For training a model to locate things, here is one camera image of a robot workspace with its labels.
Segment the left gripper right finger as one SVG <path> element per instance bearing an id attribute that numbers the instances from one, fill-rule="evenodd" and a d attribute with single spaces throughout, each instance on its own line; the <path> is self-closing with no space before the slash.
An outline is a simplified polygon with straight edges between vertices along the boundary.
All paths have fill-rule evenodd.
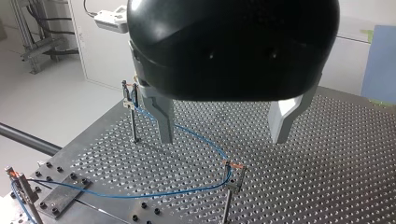
<path id="1" fill-rule="evenodd" d="M 308 92 L 287 100 L 274 101 L 270 104 L 268 125 L 274 144 L 287 141 L 293 122 L 311 105 L 318 85 Z"/>

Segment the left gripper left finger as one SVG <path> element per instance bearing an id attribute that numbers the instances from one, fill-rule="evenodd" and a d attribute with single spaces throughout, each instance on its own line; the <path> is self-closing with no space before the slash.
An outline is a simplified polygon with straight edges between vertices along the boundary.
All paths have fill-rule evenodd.
<path id="1" fill-rule="evenodd" d="M 138 89 L 145 108 L 157 120 L 161 142 L 172 144 L 175 127 L 173 100 L 161 95 L 150 85 L 138 83 Z"/>

